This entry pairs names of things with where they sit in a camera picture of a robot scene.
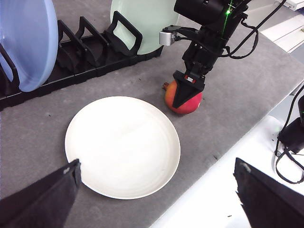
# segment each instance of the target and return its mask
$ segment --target wire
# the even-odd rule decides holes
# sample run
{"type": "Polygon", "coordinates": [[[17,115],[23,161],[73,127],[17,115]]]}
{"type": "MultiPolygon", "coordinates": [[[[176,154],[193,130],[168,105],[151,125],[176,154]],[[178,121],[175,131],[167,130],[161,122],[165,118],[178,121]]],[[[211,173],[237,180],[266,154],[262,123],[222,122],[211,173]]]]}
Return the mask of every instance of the wire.
{"type": "Polygon", "coordinates": [[[257,47],[257,44],[258,44],[258,30],[257,30],[257,28],[254,27],[254,26],[248,25],[247,23],[244,22],[244,20],[245,19],[242,19],[242,21],[241,21],[241,24],[243,26],[245,26],[246,28],[249,28],[249,29],[251,28],[253,31],[256,31],[255,41],[253,43],[253,47],[252,47],[251,51],[247,55],[244,55],[244,56],[233,56],[232,52],[230,52],[230,47],[229,46],[225,47],[226,51],[228,52],[229,57],[232,58],[232,59],[243,59],[243,58],[246,58],[246,57],[250,56],[255,51],[255,49],[257,47]]]}
{"type": "Polygon", "coordinates": [[[304,175],[302,175],[302,178],[298,181],[298,182],[294,182],[294,181],[291,181],[289,179],[287,179],[286,177],[284,177],[278,170],[277,168],[277,165],[279,163],[279,161],[284,157],[284,155],[287,155],[287,157],[292,160],[296,165],[298,165],[302,171],[304,171],[304,166],[302,166],[296,159],[293,158],[293,156],[289,153],[289,149],[286,148],[286,146],[284,147],[284,152],[278,157],[278,159],[276,160],[276,163],[275,163],[275,170],[276,170],[276,173],[277,175],[285,180],[286,182],[290,183],[290,184],[300,184],[302,182],[304,182],[304,175]]]}
{"type": "Polygon", "coordinates": [[[235,54],[244,44],[245,42],[262,26],[265,24],[266,21],[268,21],[276,12],[279,11],[279,9],[285,4],[287,0],[283,0],[267,17],[265,17],[264,20],[262,20],[258,26],[251,31],[245,39],[243,39],[243,41],[231,52],[231,54],[235,54]]]}
{"type": "MultiPolygon", "coordinates": [[[[301,93],[303,90],[304,90],[304,85],[301,87],[301,89],[300,89],[300,90],[296,93],[296,95],[294,96],[293,101],[292,101],[291,106],[290,106],[290,110],[289,110],[289,113],[288,113],[287,120],[286,120],[285,125],[284,125],[284,127],[282,128],[282,130],[281,130],[280,133],[282,133],[282,132],[286,129],[286,127],[287,127],[287,125],[288,125],[288,123],[289,123],[289,121],[290,121],[291,114],[292,114],[292,112],[293,112],[293,108],[294,108],[294,105],[295,105],[295,101],[297,100],[298,96],[300,95],[300,93],[301,93]]],[[[302,176],[302,178],[301,178],[298,182],[293,182],[293,181],[290,181],[289,179],[287,179],[286,177],[284,177],[284,176],[279,172],[279,170],[277,169],[277,165],[278,165],[279,161],[284,157],[284,155],[287,155],[287,157],[288,157],[290,160],[292,160],[297,166],[299,166],[299,167],[304,171],[304,166],[302,166],[302,165],[301,165],[296,159],[294,159],[294,157],[289,153],[289,151],[292,150],[292,148],[287,148],[286,146],[284,146],[284,152],[278,156],[279,143],[280,143],[280,141],[279,141],[279,139],[278,139],[277,142],[276,142],[276,148],[275,148],[275,155],[278,157],[278,159],[276,160],[276,163],[275,163],[275,170],[276,170],[276,173],[279,175],[279,177],[280,177],[281,179],[287,181],[287,182],[290,183],[290,184],[299,184],[299,183],[304,182],[304,175],[302,176]]]]}
{"type": "MultiPolygon", "coordinates": [[[[245,20],[245,19],[242,19],[242,21],[241,21],[241,24],[242,24],[243,26],[245,26],[246,28],[249,28],[249,29],[251,28],[252,30],[255,30],[255,29],[256,29],[256,27],[250,26],[250,25],[246,24],[246,23],[244,22],[244,20],[245,20]]],[[[232,56],[232,54],[231,54],[231,52],[230,52],[230,47],[229,47],[229,46],[226,46],[226,47],[224,48],[224,49],[226,49],[226,51],[227,51],[227,53],[228,53],[228,56],[226,56],[226,55],[219,55],[218,53],[215,53],[214,51],[211,51],[210,49],[208,49],[203,43],[201,43],[201,42],[199,42],[198,40],[195,40],[195,39],[193,39],[193,38],[177,36],[177,37],[175,37],[175,41],[180,41],[180,40],[190,40],[190,41],[193,41],[193,42],[195,42],[196,44],[200,45],[200,46],[202,47],[202,49],[208,51],[210,54],[212,54],[212,55],[214,55],[214,56],[216,56],[216,57],[230,57],[230,58],[232,58],[232,59],[243,59],[243,58],[246,58],[246,57],[250,56],[250,55],[254,52],[254,50],[256,49],[257,44],[258,44],[258,34],[259,34],[259,33],[258,33],[258,30],[256,30],[256,38],[255,38],[253,47],[252,47],[251,51],[250,51],[247,55],[245,55],[245,56],[232,56]]]]}
{"type": "MultiPolygon", "coordinates": [[[[291,103],[291,106],[290,106],[290,109],[289,109],[289,113],[288,113],[288,117],[287,117],[287,120],[284,124],[284,127],[282,128],[281,130],[281,133],[286,129],[289,121],[290,121],[290,117],[291,117],[291,114],[293,112],[293,108],[294,108],[294,105],[295,105],[295,101],[297,100],[298,96],[300,95],[300,93],[304,90],[304,85],[301,87],[301,89],[295,94],[294,98],[293,98],[293,101],[291,103]]],[[[275,155],[277,156],[277,153],[278,153],[278,148],[279,148],[279,143],[280,141],[277,140],[276,142],[276,148],[275,148],[275,155]]]]}
{"type": "Polygon", "coordinates": [[[216,56],[216,57],[230,57],[232,59],[243,59],[246,58],[248,56],[250,56],[256,49],[257,44],[258,44],[258,29],[264,25],[264,23],[266,21],[268,21],[277,11],[279,11],[279,9],[285,4],[287,0],[283,0],[266,18],[264,18],[264,20],[262,20],[258,26],[254,27],[254,26],[249,26],[247,23],[244,22],[245,19],[242,19],[241,24],[243,26],[245,26],[246,28],[251,28],[252,31],[245,37],[245,39],[243,39],[243,41],[233,50],[230,51],[230,47],[226,46],[224,49],[227,51],[227,54],[225,55],[219,55],[218,53],[215,53],[214,51],[211,51],[210,49],[208,49],[204,44],[202,44],[201,42],[199,42],[198,40],[192,39],[192,38],[187,38],[187,37],[179,37],[177,36],[175,38],[175,41],[180,41],[180,40],[190,40],[193,41],[195,43],[197,43],[198,45],[200,45],[204,50],[208,51],[209,53],[211,53],[212,55],[216,56]],[[233,56],[233,54],[235,54],[245,43],[246,41],[254,34],[256,33],[256,38],[253,44],[253,47],[251,49],[251,51],[244,56],[233,56]]]}

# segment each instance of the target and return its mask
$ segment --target gray table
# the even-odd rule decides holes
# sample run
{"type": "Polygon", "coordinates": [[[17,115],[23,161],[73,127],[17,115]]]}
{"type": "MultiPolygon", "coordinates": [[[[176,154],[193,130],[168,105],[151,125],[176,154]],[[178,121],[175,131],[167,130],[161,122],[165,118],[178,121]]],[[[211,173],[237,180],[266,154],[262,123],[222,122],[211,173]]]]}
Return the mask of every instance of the gray table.
{"type": "MultiPolygon", "coordinates": [[[[109,25],[110,0],[55,0],[59,19],[73,31],[84,15],[99,30],[109,25]]],[[[196,26],[185,18],[180,24],[196,26]]],[[[235,47],[248,33],[239,28],[235,47]]],[[[166,47],[160,58],[35,98],[1,113],[1,197],[37,181],[67,160],[65,132],[73,116],[94,100],[124,95],[162,110],[180,136],[181,160],[173,179],[159,192],[137,200],[116,200],[81,186],[66,228],[147,228],[232,145],[288,95],[304,78],[304,66],[265,37],[244,60],[219,59],[208,74],[198,111],[178,116],[161,89],[173,72],[184,70],[188,42],[166,47]]],[[[244,53],[252,46],[243,48],[244,53]]]]}

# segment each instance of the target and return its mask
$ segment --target mint green plate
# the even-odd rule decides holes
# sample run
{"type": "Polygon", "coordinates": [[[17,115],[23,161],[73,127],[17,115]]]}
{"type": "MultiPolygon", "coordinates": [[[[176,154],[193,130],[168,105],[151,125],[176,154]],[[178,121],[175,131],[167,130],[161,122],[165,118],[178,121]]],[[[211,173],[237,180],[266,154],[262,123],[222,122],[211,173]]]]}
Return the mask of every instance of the mint green plate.
{"type": "MultiPolygon", "coordinates": [[[[174,12],[176,0],[112,0],[111,22],[115,11],[128,19],[143,36],[138,55],[151,53],[161,47],[159,32],[168,25],[175,25],[178,14],[174,12]]],[[[120,22],[114,31],[125,45],[131,49],[135,37],[120,22]]]]}

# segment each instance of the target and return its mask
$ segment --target white plate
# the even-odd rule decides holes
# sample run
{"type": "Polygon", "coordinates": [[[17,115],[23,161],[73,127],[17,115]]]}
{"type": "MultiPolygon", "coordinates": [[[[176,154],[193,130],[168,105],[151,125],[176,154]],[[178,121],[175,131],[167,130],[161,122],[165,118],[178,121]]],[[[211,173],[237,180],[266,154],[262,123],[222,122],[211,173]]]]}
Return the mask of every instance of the white plate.
{"type": "MultiPolygon", "coordinates": [[[[20,90],[30,92],[50,76],[57,56],[58,27],[52,0],[0,0],[0,42],[14,62],[20,90]]],[[[0,63],[13,74],[4,58],[0,63]]]]}
{"type": "MultiPolygon", "coordinates": [[[[138,55],[151,53],[161,47],[159,32],[169,25],[175,25],[178,14],[174,12],[176,0],[112,0],[111,22],[115,11],[119,11],[143,36],[138,55]]],[[[120,22],[114,31],[131,49],[135,37],[120,22]]]]}
{"type": "Polygon", "coordinates": [[[69,162],[80,159],[86,186],[123,200],[165,186],[181,155],[177,132],[160,110],[119,96],[84,107],[69,125],[65,145],[69,162]]]}

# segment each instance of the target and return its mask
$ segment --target black dish rack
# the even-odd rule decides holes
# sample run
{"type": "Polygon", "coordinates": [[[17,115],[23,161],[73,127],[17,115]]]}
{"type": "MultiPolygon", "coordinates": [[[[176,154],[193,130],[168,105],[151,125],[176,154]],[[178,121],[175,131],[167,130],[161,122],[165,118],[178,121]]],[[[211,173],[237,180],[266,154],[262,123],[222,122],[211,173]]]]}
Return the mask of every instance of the black dish rack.
{"type": "Polygon", "coordinates": [[[146,55],[138,55],[137,51],[141,46],[143,36],[118,11],[114,13],[110,27],[103,33],[99,33],[85,17],[80,17],[79,30],[76,34],[61,20],[58,21],[58,34],[57,59],[50,77],[41,87],[28,93],[20,91],[18,71],[0,44],[0,53],[13,72],[11,82],[0,65],[0,111],[34,97],[44,96],[55,90],[80,84],[123,67],[159,57],[163,48],[160,47],[146,55]],[[114,35],[118,22],[121,22],[136,38],[135,44],[130,50],[114,35]],[[83,37],[85,29],[92,35],[83,37]],[[61,41],[64,33],[69,37],[69,41],[61,41]]]}

